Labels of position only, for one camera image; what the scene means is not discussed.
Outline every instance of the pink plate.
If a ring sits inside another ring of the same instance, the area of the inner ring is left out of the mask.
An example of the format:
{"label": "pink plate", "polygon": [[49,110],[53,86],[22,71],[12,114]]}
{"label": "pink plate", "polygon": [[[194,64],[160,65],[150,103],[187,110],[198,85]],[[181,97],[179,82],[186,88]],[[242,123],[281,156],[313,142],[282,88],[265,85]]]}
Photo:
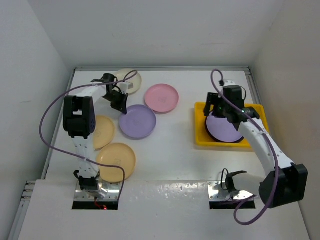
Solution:
{"label": "pink plate", "polygon": [[153,111],[167,113],[176,108],[179,94],[174,87],[168,84],[157,84],[146,91],[144,101]]}

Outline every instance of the beige plate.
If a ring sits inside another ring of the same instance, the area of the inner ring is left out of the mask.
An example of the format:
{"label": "beige plate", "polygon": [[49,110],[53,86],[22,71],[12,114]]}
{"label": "beige plate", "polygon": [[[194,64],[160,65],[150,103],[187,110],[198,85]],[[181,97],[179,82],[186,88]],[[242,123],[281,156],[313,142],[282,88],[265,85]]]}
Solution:
{"label": "beige plate", "polygon": [[95,122],[93,147],[94,149],[101,149],[114,139],[116,134],[116,126],[111,118],[103,115],[95,116]]}
{"label": "beige plate", "polygon": [[[128,145],[112,143],[99,152],[96,162],[122,167],[125,172],[125,179],[127,179],[135,170],[136,155]],[[123,172],[119,168],[99,166],[99,169],[101,178],[109,183],[122,182],[124,178]]]}
{"label": "beige plate", "polygon": [[[117,71],[114,75],[118,78],[118,80],[123,80],[125,78],[125,76],[133,70],[134,69],[124,68],[124,69]],[[133,94],[136,91],[138,91],[141,87],[141,83],[142,83],[141,75],[139,73],[137,73],[133,78],[129,79],[127,82],[132,83],[133,87],[128,89],[126,92],[128,94]]]}

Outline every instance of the yellow container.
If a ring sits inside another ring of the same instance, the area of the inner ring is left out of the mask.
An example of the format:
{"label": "yellow container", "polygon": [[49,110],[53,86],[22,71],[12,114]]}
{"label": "yellow container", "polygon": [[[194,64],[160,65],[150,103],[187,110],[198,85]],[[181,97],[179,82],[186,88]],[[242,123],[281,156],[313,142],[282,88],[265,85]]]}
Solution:
{"label": "yellow container", "polygon": [[[194,118],[195,118],[195,142],[199,146],[216,146],[216,147],[238,147],[238,148],[250,148],[249,142],[244,138],[238,143],[217,142],[212,139],[206,131],[204,115],[205,102],[196,102],[194,105]],[[260,115],[262,123],[265,129],[269,132],[265,109],[260,104],[245,104],[246,108],[253,107]]]}

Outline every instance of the gray wall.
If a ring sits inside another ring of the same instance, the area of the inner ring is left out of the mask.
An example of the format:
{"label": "gray wall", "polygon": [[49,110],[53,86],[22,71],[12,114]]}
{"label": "gray wall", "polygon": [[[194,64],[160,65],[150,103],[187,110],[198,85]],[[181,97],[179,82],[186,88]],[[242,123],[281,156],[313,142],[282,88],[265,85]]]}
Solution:
{"label": "gray wall", "polygon": [[287,0],[253,73],[272,133],[309,171],[300,207],[311,239],[319,239],[320,1]]}
{"label": "gray wall", "polygon": [[[41,177],[48,149],[38,128],[70,73],[27,0],[0,1],[0,240],[8,237],[27,180]],[[60,106],[49,114],[51,140]]]}
{"label": "gray wall", "polygon": [[250,65],[284,0],[28,0],[64,62]]}

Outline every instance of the purple plate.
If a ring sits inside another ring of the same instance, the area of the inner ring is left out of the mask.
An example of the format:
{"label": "purple plate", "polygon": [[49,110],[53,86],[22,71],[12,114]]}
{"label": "purple plate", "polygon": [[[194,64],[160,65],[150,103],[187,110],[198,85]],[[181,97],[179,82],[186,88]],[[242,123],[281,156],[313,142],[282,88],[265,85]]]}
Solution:
{"label": "purple plate", "polygon": [[127,114],[119,118],[119,126],[123,133],[133,139],[149,136],[155,129],[157,118],[149,107],[133,105],[127,108]]}
{"label": "purple plate", "polygon": [[206,117],[205,129],[217,142],[239,143],[244,139],[226,118],[212,116],[212,113]]}

